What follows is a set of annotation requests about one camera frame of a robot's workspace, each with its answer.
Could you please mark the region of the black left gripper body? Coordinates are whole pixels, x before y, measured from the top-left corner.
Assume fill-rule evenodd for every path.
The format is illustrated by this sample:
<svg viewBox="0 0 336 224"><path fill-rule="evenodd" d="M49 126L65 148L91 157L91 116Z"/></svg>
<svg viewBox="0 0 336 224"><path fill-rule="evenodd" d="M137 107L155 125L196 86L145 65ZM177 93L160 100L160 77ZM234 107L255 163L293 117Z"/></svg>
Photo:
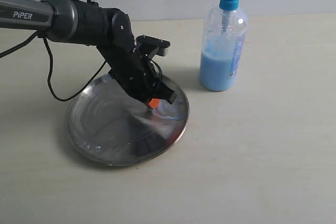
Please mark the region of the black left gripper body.
<svg viewBox="0 0 336 224"><path fill-rule="evenodd" d="M162 80L149 59L133 47L125 50L117 46L98 46L110 67L109 75L126 94L140 102L146 102L151 85Z"/></svg>

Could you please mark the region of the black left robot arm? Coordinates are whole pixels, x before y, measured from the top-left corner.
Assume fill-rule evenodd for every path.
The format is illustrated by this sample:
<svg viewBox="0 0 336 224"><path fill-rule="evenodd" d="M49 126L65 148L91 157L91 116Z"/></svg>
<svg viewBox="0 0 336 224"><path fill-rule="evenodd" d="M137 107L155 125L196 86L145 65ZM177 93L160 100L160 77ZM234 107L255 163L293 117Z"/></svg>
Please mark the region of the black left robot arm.
<svg viewBox="0 0 336 224"><path fill-rule="evenodd" d="M32 30L30 39L95 46L126 94L146 105L155 99L173 103L175 91L163 81L154 56L165 56L170 43L135 37L129 16L102 8L98 0L1 0L1 27Z"/></svg>

